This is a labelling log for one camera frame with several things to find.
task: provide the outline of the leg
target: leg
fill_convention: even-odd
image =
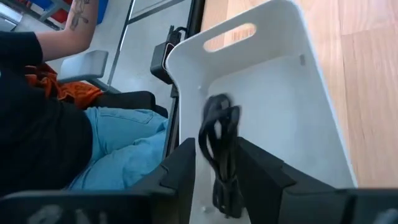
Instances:
[[[89,166],[69,189],[122,190],[134,185],[162,161],[166,130],[113,151]]]
[[[150,110],[88,108],[85,113],[93,128],[92,162],[131,145],[137,139],[158,133],[166,121]]]

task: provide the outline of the black charger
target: black charger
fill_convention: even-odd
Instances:
[[[181,42],[181,31],[185,31],[186,33],[187,29],[184,27],[178,27],[177,29],[174,29],[174,26],[170,26],[166,42],[163,42],[155,47],[152,61],[150,63],[151,74],[166,84],[173,84],[173,80],[166,71],[166,59],[173,48]]]

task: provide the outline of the wooden table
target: wooden table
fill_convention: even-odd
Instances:
[[[206,0],[202,30],[268,0]],[[360,187],[398,187],[398,1],[296,0],[307,20]],[[219,36],[220,48],[246,28]]]

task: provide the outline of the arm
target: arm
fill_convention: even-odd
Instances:
[[[44,62],[88,49],[97,22],[98,1],[74,0],[65,30],[36,34]]]

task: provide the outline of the orange cloth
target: orange cloth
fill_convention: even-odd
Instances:
[[[47,64],[38,67],[26,67],[25,75],[31,86],[43,88],[47,98],[57,97],[58,100],[74,103],[80,109],[87,109],[93,100],[102,95],[102,91],[83,82],[60,84],[57,73]]]

